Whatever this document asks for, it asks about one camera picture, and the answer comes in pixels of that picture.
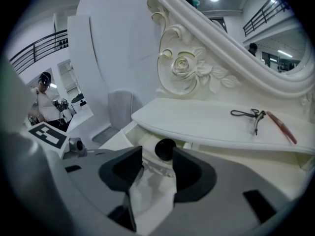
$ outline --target white shirt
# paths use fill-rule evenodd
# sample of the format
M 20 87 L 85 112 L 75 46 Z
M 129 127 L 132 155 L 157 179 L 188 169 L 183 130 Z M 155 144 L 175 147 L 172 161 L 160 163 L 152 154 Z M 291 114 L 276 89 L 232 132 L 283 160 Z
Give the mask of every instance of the white shirt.
M 44 116 L 46 121 L 59 120 L 61 118 L 61 113 L 45 93 L 41 93 L 38 88 L 32 88 L 31 92 L 36 97 L 34 105 L 38 106 L 39 112 Z

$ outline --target gray chair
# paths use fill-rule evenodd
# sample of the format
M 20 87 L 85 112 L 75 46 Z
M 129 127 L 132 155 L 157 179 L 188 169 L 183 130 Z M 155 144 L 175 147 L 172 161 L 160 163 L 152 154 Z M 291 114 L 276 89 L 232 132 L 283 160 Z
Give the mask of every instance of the gray chair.
M 129 91 L 114 91 L 108 94 L 108 113 L 111 126 L 97 134 L 92 141 L 103 145 L 128 125 L 131 115 L 140 108 L 139 101 Z

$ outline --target man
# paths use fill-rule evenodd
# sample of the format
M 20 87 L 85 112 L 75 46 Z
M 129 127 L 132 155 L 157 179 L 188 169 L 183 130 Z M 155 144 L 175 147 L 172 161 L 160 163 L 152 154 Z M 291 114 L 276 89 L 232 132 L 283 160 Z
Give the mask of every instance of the man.
M 47 122 L 49 125 L 66 132 L 69 122 L 66 123 L 61 118 L 61 112 L 53 105 L 53 101 L 46 94 L 50 84 L 50 73 L 43 72 L 38 79 L 37 87 L 31 89 L 36 98 L 28 114 L 37 118 L 39 122 Z
M 258 49 L 257 45 L 255 43 L 251 43 L 250 49 L 248 51 L 256 57 L 257 49 Z

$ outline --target black metal railing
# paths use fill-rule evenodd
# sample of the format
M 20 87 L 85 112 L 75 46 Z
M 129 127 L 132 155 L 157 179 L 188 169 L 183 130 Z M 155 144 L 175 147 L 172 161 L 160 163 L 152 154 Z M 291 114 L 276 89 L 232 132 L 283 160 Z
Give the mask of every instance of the black metal railing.
M 267 0 L 260 10 L 243 27 L 245 36 L 255 31 L 262 24 L 266 24 L 279 12 L 289 10 L 290 6 L 284 0 Z
M 28 45 L 14 55 L 10 59 L 10 63 L 14 70 L 20 74 L 40 59 L 68 46 L 67 30 L 61 30 Z

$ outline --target black knob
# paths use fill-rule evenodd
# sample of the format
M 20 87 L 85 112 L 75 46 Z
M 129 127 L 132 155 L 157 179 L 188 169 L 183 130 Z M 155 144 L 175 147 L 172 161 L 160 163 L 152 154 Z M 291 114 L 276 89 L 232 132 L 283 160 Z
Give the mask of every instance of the black knob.
M 156 155 L 163 161 L 170 161 L 173 158 L 173 147 L 176 147 L 176 143 L 172 139 L 163 139 L 156 145 Z

